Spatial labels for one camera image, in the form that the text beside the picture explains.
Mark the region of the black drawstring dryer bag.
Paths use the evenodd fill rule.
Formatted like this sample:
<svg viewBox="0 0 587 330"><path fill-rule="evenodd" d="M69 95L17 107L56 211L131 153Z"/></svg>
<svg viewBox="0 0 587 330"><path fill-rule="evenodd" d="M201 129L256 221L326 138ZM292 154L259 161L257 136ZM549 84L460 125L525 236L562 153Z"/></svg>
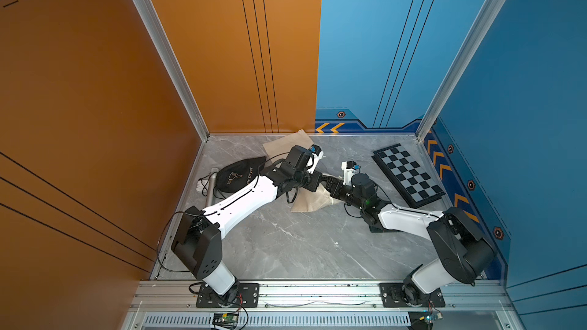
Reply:
<svg viewBox="0 0 587 330"><path fill-rule="evenodd" d="M255 180L267 157L239 160L222 168L216 175L216 189L222 193L236 193Z"/></svg>

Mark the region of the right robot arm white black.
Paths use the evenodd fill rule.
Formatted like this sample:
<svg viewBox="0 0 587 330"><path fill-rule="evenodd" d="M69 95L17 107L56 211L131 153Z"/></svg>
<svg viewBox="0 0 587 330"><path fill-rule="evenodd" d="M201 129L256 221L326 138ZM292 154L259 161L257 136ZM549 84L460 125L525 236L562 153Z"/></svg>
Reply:
<svg viewBox="0 0 587 330"><path fill-rule="evenodd" d="M437 259L412 270L403 281L401 293L409 306L423 305L448 284L474 285L497 256L495 246L460 208L425 212L399 206L382 199L380 187L366 174L356 174L348 183L326 176L321 183L331 197L356 207L374 232L406 232L432 243Z"/></svg>

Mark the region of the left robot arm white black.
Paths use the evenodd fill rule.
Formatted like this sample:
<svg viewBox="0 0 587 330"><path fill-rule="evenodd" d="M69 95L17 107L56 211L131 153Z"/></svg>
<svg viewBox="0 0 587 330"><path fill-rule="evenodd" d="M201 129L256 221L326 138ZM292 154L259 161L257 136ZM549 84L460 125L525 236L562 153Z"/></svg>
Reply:
<svg viewBox="0 0 587 330"><path fill-rule="evenodd" d="M237 305L238 280L223 263L223 239L242 220L290 191L315 191L321 174L316 167L322 148L295 145L284 159L263 165L245 187L223 201L198 209L187 209L177 227L172 252L206 289L224 306Z"/></svg>

